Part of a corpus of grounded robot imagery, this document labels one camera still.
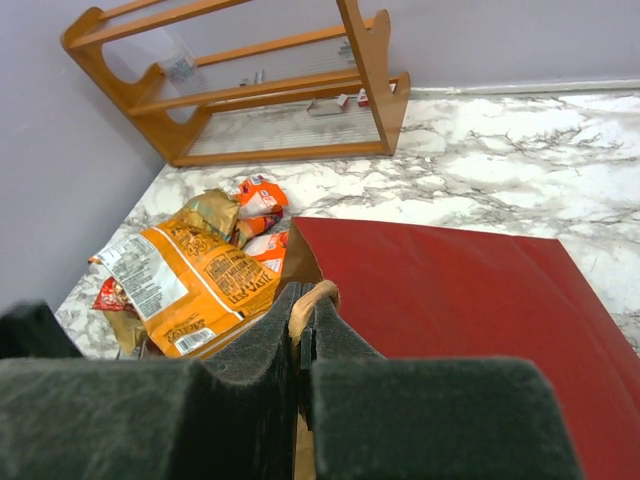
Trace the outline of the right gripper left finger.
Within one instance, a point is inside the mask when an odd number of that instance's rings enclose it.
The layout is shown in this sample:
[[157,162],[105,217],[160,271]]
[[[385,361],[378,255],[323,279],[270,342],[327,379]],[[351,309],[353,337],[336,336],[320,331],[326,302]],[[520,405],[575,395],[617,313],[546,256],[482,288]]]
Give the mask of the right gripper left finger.
[[1,359],[5,479],[289,479],[299,296],[207,360]]

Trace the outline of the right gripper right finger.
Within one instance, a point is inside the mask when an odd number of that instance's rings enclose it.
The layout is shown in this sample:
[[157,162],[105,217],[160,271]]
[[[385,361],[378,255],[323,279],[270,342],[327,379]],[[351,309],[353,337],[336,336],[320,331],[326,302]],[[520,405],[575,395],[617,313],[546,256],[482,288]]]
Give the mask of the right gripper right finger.
[[390,360],[337,312],[298,301],[298,355],[319,479],[579,479],[553,388],[513,357]]

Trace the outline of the red brown paper bag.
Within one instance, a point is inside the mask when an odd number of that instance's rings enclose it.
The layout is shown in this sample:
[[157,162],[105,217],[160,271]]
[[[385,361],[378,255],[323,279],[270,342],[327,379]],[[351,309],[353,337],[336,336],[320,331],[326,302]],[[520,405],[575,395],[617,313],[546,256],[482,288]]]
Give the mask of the red brown paper bag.
[[638,477],[639,358],[560,242],[297,217],[283,277],[334,282],[341,317],[385,357],[532,361],[587,477]]

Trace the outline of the yellow Werther's candy bag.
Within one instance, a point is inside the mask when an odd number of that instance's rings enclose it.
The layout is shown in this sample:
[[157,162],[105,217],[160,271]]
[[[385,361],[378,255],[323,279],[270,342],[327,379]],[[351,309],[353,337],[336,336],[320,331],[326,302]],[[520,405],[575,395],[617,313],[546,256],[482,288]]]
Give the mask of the yellow Werther's candy bag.
[[169,220],[94,257],[168,358],[207,359],[271,308],[278,273],[203,229]]

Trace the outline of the red pretzel snack bag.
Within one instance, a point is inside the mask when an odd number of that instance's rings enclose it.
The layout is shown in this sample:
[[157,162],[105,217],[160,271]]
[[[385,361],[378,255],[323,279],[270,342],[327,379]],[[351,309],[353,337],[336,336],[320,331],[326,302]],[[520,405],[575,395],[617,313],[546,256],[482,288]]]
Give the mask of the red pretzel snack bag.
[[123,287],[113,277],[109,277],[104,281],[92,308],[100,311],[136,312]]

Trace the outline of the gold teal chips bag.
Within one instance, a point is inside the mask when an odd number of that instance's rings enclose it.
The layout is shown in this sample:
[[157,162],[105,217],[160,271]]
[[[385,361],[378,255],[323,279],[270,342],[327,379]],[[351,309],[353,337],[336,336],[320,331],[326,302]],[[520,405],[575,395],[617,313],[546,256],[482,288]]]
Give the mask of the gold teal chips bag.
[[229,243],[239,211],[240,202],[235,197],[221,189],[210,189],[192,197],[171,219],[205,230]]

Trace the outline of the orange white snack packet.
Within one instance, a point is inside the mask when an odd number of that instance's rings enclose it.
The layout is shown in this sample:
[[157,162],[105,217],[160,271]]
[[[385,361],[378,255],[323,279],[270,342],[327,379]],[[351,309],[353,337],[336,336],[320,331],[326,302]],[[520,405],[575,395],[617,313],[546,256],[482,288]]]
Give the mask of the orange white snack packet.
[[232,196],[240,205],[236,230],[237,239],[243,241],[267,232],[282,219],[289,206],[281,187],[261,175],[248,177]]

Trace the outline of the orange silver snack packet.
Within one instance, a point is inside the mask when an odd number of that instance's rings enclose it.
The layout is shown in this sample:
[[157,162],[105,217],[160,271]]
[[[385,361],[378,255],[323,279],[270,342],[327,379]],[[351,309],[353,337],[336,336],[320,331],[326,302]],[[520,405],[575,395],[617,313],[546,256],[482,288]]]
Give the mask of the orange silver snack packet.
[[288,239],[288,231],[261,235],[250,240],[243,251],[267,268],[280,274],[284,264]]

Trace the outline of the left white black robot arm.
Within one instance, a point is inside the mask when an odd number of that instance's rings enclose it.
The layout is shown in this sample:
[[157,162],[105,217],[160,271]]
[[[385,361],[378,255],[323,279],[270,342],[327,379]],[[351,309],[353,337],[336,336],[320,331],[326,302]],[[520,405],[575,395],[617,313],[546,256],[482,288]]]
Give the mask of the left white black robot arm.
[[44,302],[19,303],[1,314],[1,359],[83,358]]

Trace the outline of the orange wooden rack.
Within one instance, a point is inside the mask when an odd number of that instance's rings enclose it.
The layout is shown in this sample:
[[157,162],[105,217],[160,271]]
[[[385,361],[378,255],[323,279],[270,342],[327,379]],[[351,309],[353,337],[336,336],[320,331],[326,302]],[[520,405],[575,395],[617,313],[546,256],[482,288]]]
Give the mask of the orange wooden rack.
[[171,166],[390,156],[411,77],[389,72],[389,13],[367,19],[354,1],[337,7],[335,26],[205,56],[191,53],[195,76],[181,85],[169,82],[158,61],[138,80],[123,80],[104,49],[221,12],[228,2],[92,7],[68,27],[61,44]]

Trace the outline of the small patterned cup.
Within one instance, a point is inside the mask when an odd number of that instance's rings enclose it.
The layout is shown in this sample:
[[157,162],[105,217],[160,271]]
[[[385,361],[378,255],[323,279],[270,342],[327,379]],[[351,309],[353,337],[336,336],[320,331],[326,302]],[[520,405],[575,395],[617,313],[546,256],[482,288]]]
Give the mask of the small patterned cup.
[[174,46],[158,61],[164,75],[170,83],[181,85],[189,82],[197,69],[196,61],[188,49]]

